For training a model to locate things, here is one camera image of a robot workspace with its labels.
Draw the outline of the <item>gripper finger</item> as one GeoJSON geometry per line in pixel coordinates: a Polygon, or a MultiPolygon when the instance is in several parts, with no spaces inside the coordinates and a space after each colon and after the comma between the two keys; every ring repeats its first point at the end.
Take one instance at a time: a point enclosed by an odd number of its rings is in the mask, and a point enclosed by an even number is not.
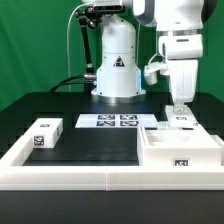
{"type": "Polygon", "coordinates": [[[183,113],[185,111],[185,105],[184,104],[176,104],[175,110],[177,113],[183,113]]]}

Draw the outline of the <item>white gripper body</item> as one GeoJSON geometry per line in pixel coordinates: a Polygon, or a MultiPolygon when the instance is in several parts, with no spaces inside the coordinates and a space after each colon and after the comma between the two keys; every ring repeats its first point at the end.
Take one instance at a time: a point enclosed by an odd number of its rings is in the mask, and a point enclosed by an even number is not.
{"type": "Polygon", "coordinates": [[[196,91],[198,59],[203,55],[202,35],[160,36],[158,51],[168,67],[173,102],[192,102],[196,91]]]}

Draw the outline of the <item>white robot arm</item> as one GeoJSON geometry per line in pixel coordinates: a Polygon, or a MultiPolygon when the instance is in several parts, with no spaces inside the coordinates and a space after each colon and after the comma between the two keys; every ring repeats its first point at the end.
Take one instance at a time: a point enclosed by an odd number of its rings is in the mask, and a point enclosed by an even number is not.
{"type": "Polygon", "coordinates": [[[169,77],[173,111],[183,113],[195,95],[198,59],[203,55],[200,30],[217,0],[82,0],[91,26],[102,25],[102,64],[91,94],[99,101],[130,102],[145,94],[141,81],[153,85],[169,77]],[[154,27],[157,55],[143,70],[136,64],[136,30],[119,15],[130,8],[143,26],[154,27]]]}

